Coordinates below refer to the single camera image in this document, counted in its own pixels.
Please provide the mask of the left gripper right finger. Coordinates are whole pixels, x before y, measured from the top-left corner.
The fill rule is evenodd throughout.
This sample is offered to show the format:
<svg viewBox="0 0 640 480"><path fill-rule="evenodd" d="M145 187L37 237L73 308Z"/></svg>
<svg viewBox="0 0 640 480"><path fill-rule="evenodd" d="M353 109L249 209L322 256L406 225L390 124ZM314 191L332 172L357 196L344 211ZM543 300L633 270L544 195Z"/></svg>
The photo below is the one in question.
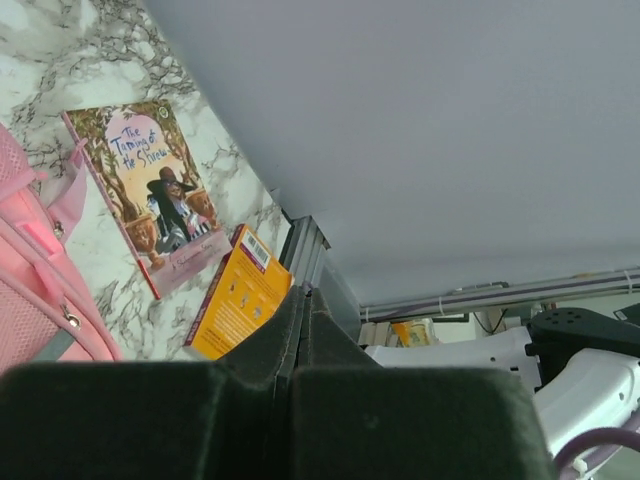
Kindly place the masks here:
<svg viewBox="0 0 640 480"><path fill-rule="evenodd" d="M383 368L323 299L290 291L293 479L553 479L531 398L507 372Z"/></svg>

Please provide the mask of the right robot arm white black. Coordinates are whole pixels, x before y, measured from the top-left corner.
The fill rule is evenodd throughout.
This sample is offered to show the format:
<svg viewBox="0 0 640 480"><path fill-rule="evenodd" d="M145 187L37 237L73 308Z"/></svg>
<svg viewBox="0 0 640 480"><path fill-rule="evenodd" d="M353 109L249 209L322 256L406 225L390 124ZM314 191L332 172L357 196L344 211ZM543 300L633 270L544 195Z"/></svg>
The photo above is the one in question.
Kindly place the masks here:
<svg viewBox="0 0 640 480"><path fill-rule="evenodd" d="M517 376L548 449L599 428L639 429L639 328L583 308L536 315L493 336L419 347L368 346L384 367L477 367Z"/></svg>

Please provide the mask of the illustrated picture book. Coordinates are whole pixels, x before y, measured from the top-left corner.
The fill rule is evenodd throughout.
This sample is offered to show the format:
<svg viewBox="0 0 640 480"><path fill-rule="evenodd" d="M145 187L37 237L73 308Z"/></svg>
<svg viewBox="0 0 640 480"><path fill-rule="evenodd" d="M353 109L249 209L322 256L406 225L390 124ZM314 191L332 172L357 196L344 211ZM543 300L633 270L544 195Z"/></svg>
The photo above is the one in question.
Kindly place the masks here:
<svg viewBox="0 0 640 480"><path fill-rule="evenodd" d="M168 101L75 109L62 117L156 299L230 251Z"/></svg>

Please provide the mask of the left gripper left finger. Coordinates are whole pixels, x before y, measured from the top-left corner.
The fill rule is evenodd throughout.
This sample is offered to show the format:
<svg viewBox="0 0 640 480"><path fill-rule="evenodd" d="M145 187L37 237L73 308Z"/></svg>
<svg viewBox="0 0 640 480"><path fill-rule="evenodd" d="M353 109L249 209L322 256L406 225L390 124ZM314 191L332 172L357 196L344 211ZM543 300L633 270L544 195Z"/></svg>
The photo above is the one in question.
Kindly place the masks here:
<svg viewBox="0 0 640 480"><path fill-rule="evenodd" d="M5 479L286 479L300 288L218 361L34 362L1 379Z"/></svg>

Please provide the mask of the pink student backpack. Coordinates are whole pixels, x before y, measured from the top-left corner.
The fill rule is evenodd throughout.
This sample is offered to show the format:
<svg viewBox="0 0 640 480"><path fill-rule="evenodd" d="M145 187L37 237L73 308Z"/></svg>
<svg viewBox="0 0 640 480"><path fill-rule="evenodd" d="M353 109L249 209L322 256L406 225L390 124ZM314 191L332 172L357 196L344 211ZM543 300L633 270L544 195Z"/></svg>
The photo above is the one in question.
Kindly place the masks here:
<svg viewBox="0 0 640 480"><path fill-rule="evenodd" d="M82 217L87 169L77 144L72 178L44 204L41 172L7 129L1 131L1 369L27 362L118 361L109 333L65 244Z"/></svg>

